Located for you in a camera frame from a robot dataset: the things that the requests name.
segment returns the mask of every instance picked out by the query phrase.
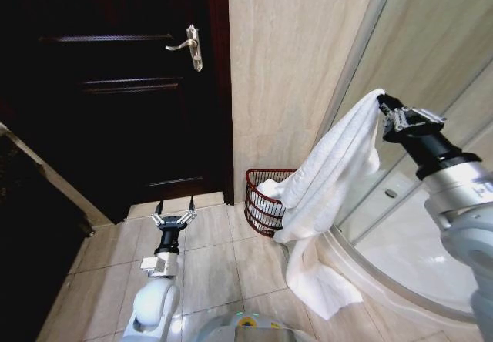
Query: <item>grout line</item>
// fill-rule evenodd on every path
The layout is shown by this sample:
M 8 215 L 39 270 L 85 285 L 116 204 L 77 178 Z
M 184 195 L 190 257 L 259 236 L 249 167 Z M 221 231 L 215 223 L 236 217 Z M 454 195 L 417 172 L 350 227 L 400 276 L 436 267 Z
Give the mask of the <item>grout line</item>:
M 201 250 L 202 248 L 220 246 L 222 244 L 227 244 L 227 243 L 232 243 L 232 242 L 233 242 L 232 240 L 228 240 L 226 242 L 220 242 L 220 243 L 216 243 L 216 244 L 208 244 L 206 246 L 196 247 L 196 248 L 192 248 L 190 250 L 183 250 L 183 252 L 190 252 L 190 251 L 195 251 L 195 250 Z
M 94 270 L 107 269 L 109 267 L 115 267 L 117 265 L 124 265 L 126 263 L 133 263 L 134 261 L 138 261 L 138 260 L 123 261 L 121 263 L 112 263 L 111 265 L 105 265 L 104 267 L 95 267 L 93 269 L 81 270 L 81 271 L 77 271 L 76 273 L 72 273 L 72 274 L 69 274 L 69 275 L 76 275 L 76 274 L 81 274 L 81 273 L 87 273 L 89 271 L 94 271 Z
M 439 330 L 438 332 L 429 334 L 429 335 L 427 335 L 425 337 L 418 338 L 417 340 L 412 340 L 411 342 L 426 341 L 429 337 L 437 336 L 439 334 L 443 334 L 445 336 L 445 339 L 448 340 L 448 341 L 450 341 L 450 338 L 448 338 L 448 335 L 443 330 Z
M 368 311 L 367 305 L 366 305 L 366 302 L 364 302 L 364 299 L 363 299 L 363 308 L 364 308 L 364 311 L 367 313 L 368 317 L 370 318 L 371 323 L 374 325 L 375 329 L 377 330 L 378 334 L 380 334 L 380 338 L 382 339 L 383 342 L 385 342 L 386 339 L 384 338 L 384 335 L 382 334 L 382 332 L 381 332 L 380 328 L 378 327 L 377 323 L 375 323 L 375 320 L 371 316 L 370 311 Z
M 233 242 L 241 242 L 242 240 L 252 240 L 253 238 L 262 237 L 260 234 L 258 236 L 248 236 L 246 238 L 239 238 L 238 240 L 233 240 Z
M 314 337 L 316 340 L 320 340 L 320 338 L 318 337 L 317 335 L 317 332 L 315 331 L 315 328 L 314 328 L 314 323 L 311 321 L 311 317 L 310 317 L 310 313 L 308 312 L 307 310 L 307 307 L 305 306 L 305 304 L 303 303 L 303 307 L 305 309 L 305 313 L 307 313 L 307 317 L 308 317 L 308 321 L 310 322 L 310 326 L 311 326 L 311 329 L 312 331 L 314 332 Z
M 142 233 L 142 227 L 143 227 L 143 221 L 139 225 L 139 234 L 137 234 L 136 245 L 133 247 L 133 252 L 132 252 L 133 259 L 135 259 L 136 256 L 137 246 L 139 245 L 139 241 L 140 241 L 140 234 Z
M 120 303 L 120 307 L 119 307 L 119 310 L 118 310 L 118 317 L 116 318 L 115 331 L 113 331 L 113 334 L 116 333 L 116 332 L 120 332 L 120 330 L 118 330 L 118 323 L 120 321 L 120 314 L 122 313 L 123 303 L 125 302 L 126 291 L 129 288 L 130 274 L 132 274 L 132 265 L 130 265 L 130 267 L 129 267 L 129 275 L 126 278 L 125 291 L 123 292 L 122 302 Z
M 99 338 L 104 338 L 104 337 L 109 337 L 109 336 L 114 336 L 116 332 L 113 332 L 113 333 L 108 333 L 108 334 L 105 334 L 104 336 L 99 336 L 99 337 L 95 337 L 95 338 L 91 338 L 89 340 L 83 340 L 83 342 L 91 342 L 92 340 L 98 340 Z
M 288 286 L 285 286 L 284 288 L 280 288 L 280 289 L 278 289 L 278 290 L 273 290 L 272 292 L 261 293 L 261 294 L 257 294 L 256 296 L 252 296 L 252 297 L 243 298 L 243 301 L 252 300 L 253 298 L 257 298 L 257 297 L 266 296 L 266 295 L 268 295 L 268 294 L 277 293 L 277 292 L 280 292 L 281 290 L 288 290 L 288 289 L 289 289 L 289 287 L 288 287 Z
M 217 207 L 217 206 L 227 206 L 225 203 L 215 203 L 213 205 L 208 205 L 208 206 L 203 206 L 203 207 L 196 207 L 197 210 L 202 210 L 202 209 L 208 209 L 209 207 Z
M 243 300 L 230 301 L 230 302 L 226 302 L 226 303 L 223 303 L 221 305 L 218 305 L 218 306 L 211 306 L 211 307 L 206 307 L 205 309 L 200 309 L 200 310 L 197 310 L 197 311 L 192 311 L 191 313 L 182 313 L 182 317 L 189 317 L 190 315 L 201 313 L 202 311 L 216 309 L 217 307 L 223 307 L 223 306 L 227 306 L 227 305 L 230 305 L 232 303 L 237 303 L 237 302 L 243 303 Z
M 233 231 L 231 230 L 230 214 L 228 213 L 228 210 L 226 210 L 226 216 L 228 219 L 228 227 L 230 228 L 230 236 L 231 236 L 231 242 L 232 242 L 232 248 L 233 248 L 234 265 L 236 267 L 236 276 L 238 277 L 238 284 L 240 285 L 241 297 L 243 297 L 243 288 L 241 287 L 240 271 L 238 270 L 238 261 L 236 261 L 236 251 L 234 249 L 234 242 L 233 242 Z
M 180 298 L 182 299 L 182 310 L 181 310 L 181 321 L 180 321 L 180 326 L 179 326 L 179 330 L 180 330 L 180 334 L 179 334 L 179 341 L 180 342 L 183 342 L 183 305 L 185 303 L 185 269 L 186 269 L 186 256 L 185 256 L 185 246 L 186 246 L 186 238 L 188 237 L 186 235 L 186 233 L 184 233 L 184 241 L 183 241 L 183 281 L 182 281 L 182 289 L 180 290 L 179 292 L 179 296 Z

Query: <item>floor tile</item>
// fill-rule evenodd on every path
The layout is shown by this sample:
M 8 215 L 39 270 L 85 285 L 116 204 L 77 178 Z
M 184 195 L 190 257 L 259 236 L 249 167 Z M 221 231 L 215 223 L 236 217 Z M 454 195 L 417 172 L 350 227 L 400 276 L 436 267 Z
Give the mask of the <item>floor tile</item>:
M 183 342 L 192 342 L 193 338 L 197 335 L 200 328 L 205 323 L 214 317 L 224 315 L 228 313 L 236 313 L 237 311 L 244 311 L 243 302 L 233 302 L 227 305 L 213 307 L 208 310 L 200 311 L 198 313 L 192 313 L 183 317 L 182 329 L 183 329 Z
M 320 342 L 383 342 L 362 303 L 343 307 L 329 320 L 324 320 L 307 307 L 308 316 Z
M 226 209 L 233 240 L 244 240 L 245 238 L 259 236 L 259 233 L 253 230 L 247 219 L 245 219 L 245 202 L 237 203 L 234 206 L 227 206 Z
M 53 324 L 55 323 L 55 320 L 59 317 L 60 308 L 63 305 L 63 300 L 65 299 L 67 293 L 69 292 L 69 288 L 70 285 L 72 284 L 73 279 L 74 279 L 73 274 L 69 274 L 65 278 L 65 281 L 63 282 L 62 287 L 60 288 L 59 294 L 56 297 L 55 302 L 53 303 L 52 309 L 49 311 L 45 323 L 43 324 L 43 327 L 39 332 L 38 338 L 36 339 L 38 342 L 45 342 L 49 340 L 48 339 L 49 333 L 52 329 Z
M 483 342 L 483 337 L 478 327 L 469 328 L 445 328 L 445 334 L 450 342 Z
M 438 325 L 432 327 L 415 323 L 366 295 L 364 306 L 386 342 L 410 342 L 438 333 L 441 329 Z
M 130 266 L 124 263 L 77 273 L 49 340 L 88 340 L 115 333 Z
M 72 266 L 69 269 L 69 274 L 74 274 L 77 269 L 79 268 L 80 262 L 82 261 L 82 258 L 84 257 L 84 253 L 86 253 L 87 246 L 89 245 L 90 238 L 84 238 L 82 241 L 82 245 L 79 248 L 79 252 L 77 253 L 77 256 L 75 256 L 74 262 L 72 263 Z
M 256 236 L 233 242 L 243 299 L 286 288 L 286 257 L 271 238 Z
M 264 314 L 285 323 L 288 327 L 314 336 L 314 330 L 303 303 L 289 289 L 250 298 L 244 300 L 243 303 L 245 311 Z
M 188 209 L 190 202 L 190 197 L 181 197 L 175 199 L 166 199 L 163 205 L 163 213 L 175 213 L 177 211 L 183 211 Z M 195 203 L 196 209 L 202 207 L 223 205 L 224 198 L 223 192 L 200 194 L 193 197 L 193 202 Z M 156 211 L 156 206 L 159 201 L 140 203 L 130 207 L 127 219 L 142 218 L 143 216 L 148 216 Z
M 330 245 L 328 244 L 327 239 L 325 239 L 325 236 L 318 236 L 315 242 L 315 247 L 317 248 L 318 260 L 322 264 L 330 267 L 336 273 L 343 276 L 339 268 L 334 265 L 334 263 L 330 260 L 330 257 L 328 256 L 328 253 L 330 252 Z
M 133 260 L 141 220 L 101 226 L 88 238 L 88 246 L 77 271 L 99 269 Z
M 112 342 L 119 342 L 123 337 L 123 332 L 117 332 L 113 334 L 113 340 Z
M 226 205 L 198 209 L 197 217 L 185 231 L 185 250 L 230 242 L 231 232 Z
M 84 340 L 84 342 L 113 342 L 115 334 L 111 333 L 107 336 L 92 338 L 91 340 Z
M 184 255 L 181 253 L 178 257 L 179 272 L 178 276 L 175 278 L 175 285 L 179 288 L 181 296 L 175 315 L 181 314 L 183 308 L 183 258 Z M 123 297 L 122 308 L 118 318 L 118 325 L 116 327 L 117 331 L 121 331 L 126 328 L 129 318 L 132 316 L 133 300 L 135 299 L 137 292 L 139 292 L 142 287 L 151 281 L 151 279 L 147 277 L 147 274 L 141 271 L 140 263 L 141 261 L 134 261 L 132 263 L 129 282 L 126 286 L 125 296 Z
M 241 300 L 232 243 L 185 252 L 185 268 L 184 314 Z
M 183 212 L 173 213 L 174 215 L 183 215 Z M 137 240 L 136 251 L 133 254 L 134 260 L 142 260 L 144 257 L 154 256 L 154 250 L 158 247 L 161 240 L 161 234 L 163 233 L 156 227 L 156 224 L 152 219 L 141 219 L 140 222 L 142 226 L 140 227 L 139 239 Z M 186 231 L 182 230 L 179 232 L 178 243 L 179 250 L 183 252 L 185 250 L 185 236 Z
M 420 339 L 420 340 L 416 340 L 415 342 L 450 342 L 450 340 L 447 338 L 447 336 L 445 335 L 444 332 L 438 332 L 436 334 L 433 334 L 429 337 L 426 337 L 426 338 L 423 338 L 423 339 Z
M 168 336 L 166 338 L 166 342 L 181 342 L 182 340 L 182 316 L 176 315 L 172 318 L 171 324 L 169 325 Z M 123 337 L 124 331 L 116 332 L 113 335 L 112 342 L 119 342 Z

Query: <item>door panel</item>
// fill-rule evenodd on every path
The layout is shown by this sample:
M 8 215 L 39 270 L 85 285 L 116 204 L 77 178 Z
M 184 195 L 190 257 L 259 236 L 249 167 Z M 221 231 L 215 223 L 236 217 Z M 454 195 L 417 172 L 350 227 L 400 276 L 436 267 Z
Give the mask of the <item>door panel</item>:
M 117 222 L 131 203 L 223 190 L 207 0 L 12 1 L 22 87 L 0 116 L 86 198 Z M 165 50 L 190 24 L 202 72 L 188 49 Z

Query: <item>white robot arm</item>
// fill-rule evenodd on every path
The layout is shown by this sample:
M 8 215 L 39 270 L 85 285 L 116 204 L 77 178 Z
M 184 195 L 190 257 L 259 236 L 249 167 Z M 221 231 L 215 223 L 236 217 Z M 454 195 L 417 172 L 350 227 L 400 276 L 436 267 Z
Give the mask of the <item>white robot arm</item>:
M 463 153 L 441 133 L 444 119 L 378 97 L 386 115 L 384 140 L 400 143 L 418 165 L 416 175 L 430 197 L 425 203 L 441 242 L 474 272 L 478 289 L 471 307 L 485 340 L 493 340 L 493 175 L 473 153 Z
M 163 232 L 153 257 L 143 259 L 140 268 L 151 280 L 136 295 L 133 312 L 127 323 L 122 342 L 165 342 L 171 318 L 179 302 L 179 288 L 175 285 L 178 273 L 178 235 L 196 217 L 193 197 L 183 216 L 164 216 L 163 201 L 151 218 Z

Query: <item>glass shower door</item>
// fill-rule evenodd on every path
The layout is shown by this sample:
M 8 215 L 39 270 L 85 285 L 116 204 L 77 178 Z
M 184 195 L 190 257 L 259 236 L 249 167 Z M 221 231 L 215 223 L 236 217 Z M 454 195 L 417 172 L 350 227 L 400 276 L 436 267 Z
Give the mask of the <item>glass shower door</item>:
M 493 169 L 492 12 L 493 0 L 387 0 L 333 123 L 383 88 L 406 106 L 447 117 L 447 138 Z M 470 313 L 472 272 L 441 245 L 416 165 L 400 145 L 383 142 L 381 129 L 381 167 L 351 189 L 336 228 L 405 288 Z

